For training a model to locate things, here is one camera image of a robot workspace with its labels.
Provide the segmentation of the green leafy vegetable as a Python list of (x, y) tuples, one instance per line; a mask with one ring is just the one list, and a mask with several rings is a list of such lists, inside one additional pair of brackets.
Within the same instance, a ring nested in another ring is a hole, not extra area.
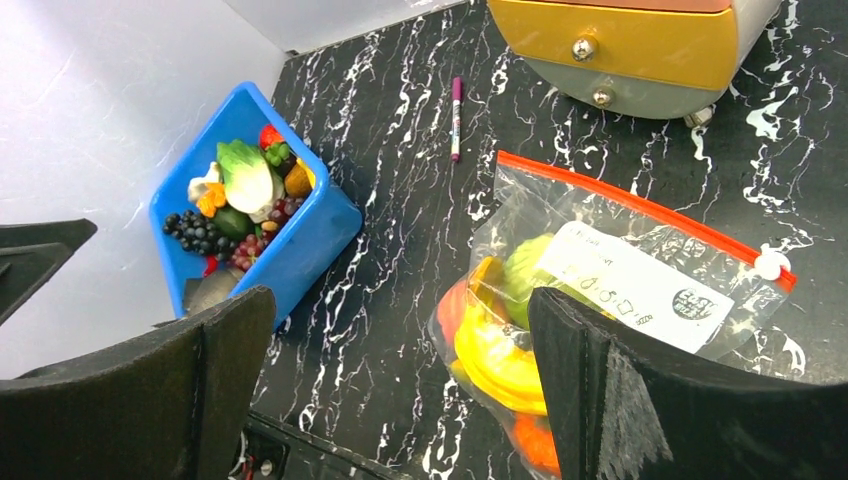
[(234, 209), (258, 215), (284, 196), (281, 177), (266, 161), (258, 146), (240, 139), (218, 142), (216, 160), (226, 199)]

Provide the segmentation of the white garlic bulb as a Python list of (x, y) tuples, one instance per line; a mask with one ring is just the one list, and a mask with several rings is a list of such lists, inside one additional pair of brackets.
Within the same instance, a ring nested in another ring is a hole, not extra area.
[(221, 182), (221, 171), (219, 164), (215, 161), (209, 163), (208, 170), (205, 175), (192, 178), (187, 185), (187, 198), (191, 203), (196, 204), (205, 194), (207, 194), (211, 185)]

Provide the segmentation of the grey toy fish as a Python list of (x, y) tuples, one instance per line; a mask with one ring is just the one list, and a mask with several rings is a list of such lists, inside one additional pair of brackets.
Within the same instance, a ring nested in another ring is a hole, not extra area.
[(218, 269), (203, 278), (188, 278), (184, 284), (184, 316), (206, 310), (224, 301), (245, 273), (236, 267)]

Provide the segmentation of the clear zip top bag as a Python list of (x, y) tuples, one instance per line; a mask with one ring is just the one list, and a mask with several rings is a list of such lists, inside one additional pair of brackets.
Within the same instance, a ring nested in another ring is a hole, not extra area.
[[(554, 235), (538, 266), (564, 292), (605, 317), (676, 348), (714, 360), (764, 326), (796, 284), (789, 260), (753, 249), (679, 212), (600, 180), (499, 152), (496, 213), (474, 237), (465, 279), (483, 258), (504, 263), (523, 241)], [(515, 415), (474, 386), (436, 318), (430, 332), (456, 381), (499, 421), (515, 445)], [(533, 353), (529, 329), (508, 321), (516, 344)]]

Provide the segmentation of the green cabbage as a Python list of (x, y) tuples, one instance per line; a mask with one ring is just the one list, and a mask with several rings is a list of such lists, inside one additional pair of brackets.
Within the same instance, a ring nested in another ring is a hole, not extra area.
[(512, 322), (524, 330), (529, 329), (527, 308), (532, 291), (558, 285), (553, 275), (538, 266), (553, 237), (545, 233), (523, 241), (503, 265), (503, 302)]

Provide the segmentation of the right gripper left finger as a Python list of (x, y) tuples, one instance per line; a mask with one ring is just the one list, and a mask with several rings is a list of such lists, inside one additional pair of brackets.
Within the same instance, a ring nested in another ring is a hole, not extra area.
[(224, 479), (276, 316), (255, 287), (1, 384), (5, 479)]

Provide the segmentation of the yellow banana bunch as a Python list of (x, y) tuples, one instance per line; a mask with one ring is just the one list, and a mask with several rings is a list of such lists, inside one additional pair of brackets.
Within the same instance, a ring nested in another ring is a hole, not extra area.
[(503, 262), (487, 256), (466, 278), (463, 320), (454, 350), (471, 383), (515, 412), (545, 416), (547, 407), (535, 355), (520, 348), (498, 288)]

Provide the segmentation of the blue plastic bin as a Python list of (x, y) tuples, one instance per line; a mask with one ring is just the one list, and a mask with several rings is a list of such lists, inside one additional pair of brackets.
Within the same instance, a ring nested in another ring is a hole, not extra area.
[(262, 128), (273, 126), (293, 153), (315, 176), (315, 186), (304, 206), (271, 241), (256, 266), (232, 289), (242, 293), (256, 285), (274, 294), (280, 326), (342, 250), (359, 232), (363, 217), (341, 188), (330, 178), (323, 161), (298, 137), (252, 82), (236, 86), (187, 148), (154, 193), (149, 217), (156, 229), (155, 241), (176, 315), (183, 307), (185, 284), (200, 275), (205, 260), (183, 251), (162, 231), (167, 215), (190, 206), (188, 186), (192, 178), (207, 172), (219, 144), (232, 140), (256, 140)]

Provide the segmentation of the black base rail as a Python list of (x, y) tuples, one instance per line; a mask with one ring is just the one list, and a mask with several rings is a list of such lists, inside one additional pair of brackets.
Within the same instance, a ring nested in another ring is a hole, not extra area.
[(229, 479), (394, 480), (408, 474), (252, 411), (241, 430)]

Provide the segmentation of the dark mangosteen green top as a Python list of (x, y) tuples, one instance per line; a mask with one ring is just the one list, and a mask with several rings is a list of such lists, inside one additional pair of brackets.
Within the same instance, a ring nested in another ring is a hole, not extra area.
[(297, 155), (291, 151), (287, 142), (273, 143), (263, 154), (266, 162), (281, 178), (287, 176), (297, 162)]

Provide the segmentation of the brown walnut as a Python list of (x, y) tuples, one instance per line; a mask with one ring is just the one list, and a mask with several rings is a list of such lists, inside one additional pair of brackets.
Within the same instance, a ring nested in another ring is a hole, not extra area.
[(284, 178), (284, 188), (289, 197), (303, 199), (313, 191), (316, 183), (314, 173), (298, 160)]

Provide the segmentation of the peach fruit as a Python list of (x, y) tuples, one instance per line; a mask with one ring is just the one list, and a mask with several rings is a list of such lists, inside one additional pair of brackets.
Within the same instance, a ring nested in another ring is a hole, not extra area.
[(461, 279), (443, 295), (437, 305), (436, 318), (449, 347), (454, 345), (455, 334), (464, 320), (466, 291), (467, 281)]

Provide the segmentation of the round pastel drawer cabinet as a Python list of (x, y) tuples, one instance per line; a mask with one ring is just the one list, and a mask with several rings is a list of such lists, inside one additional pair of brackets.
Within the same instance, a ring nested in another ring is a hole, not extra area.
[(778, 1), (514, 1), (488, 9), (512, 51), (595, 108), (707, 125)]

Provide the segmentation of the red grape bunch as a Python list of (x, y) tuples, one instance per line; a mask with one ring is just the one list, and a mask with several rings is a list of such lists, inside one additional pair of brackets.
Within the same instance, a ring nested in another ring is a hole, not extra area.
[(265, 232), (248, 235), (235, 248), (230, 257), (229, 265), (243, 272), (250, 270), (259, 260), (261, 254), (272, 240), (272, 236)]

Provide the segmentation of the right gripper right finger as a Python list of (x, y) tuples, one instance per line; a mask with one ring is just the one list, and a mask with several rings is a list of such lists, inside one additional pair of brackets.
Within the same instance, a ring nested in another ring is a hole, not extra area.
[(847, 387), (756, 375), (554, 288), (528, 306), (566, 479), (843, 479)]

